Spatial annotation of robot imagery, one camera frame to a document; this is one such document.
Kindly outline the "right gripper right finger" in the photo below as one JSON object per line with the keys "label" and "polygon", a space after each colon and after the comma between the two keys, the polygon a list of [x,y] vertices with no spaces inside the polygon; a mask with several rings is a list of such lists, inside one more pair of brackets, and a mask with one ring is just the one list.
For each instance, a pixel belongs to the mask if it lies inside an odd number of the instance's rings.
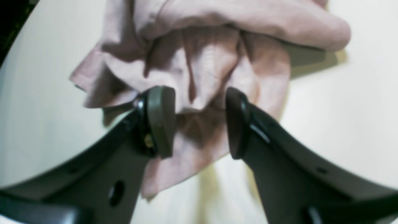
{"label": "right gripper right finger", "polygon": [[227,89],[225,106],[230,154],[252,170],[269,224],[397,220],[397,190],[314,153],[236,88]]}

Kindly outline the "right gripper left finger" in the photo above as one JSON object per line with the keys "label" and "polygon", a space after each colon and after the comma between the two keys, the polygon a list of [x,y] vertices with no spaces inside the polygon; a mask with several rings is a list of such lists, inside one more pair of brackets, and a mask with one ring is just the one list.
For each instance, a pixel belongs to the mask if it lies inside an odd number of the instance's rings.
{"label": "right gripper left finger", "polygon": [[64,164],[1,189],[16,224],[129,224],[148,162],[173,154],[175,90],[151,88],[102,139]]}

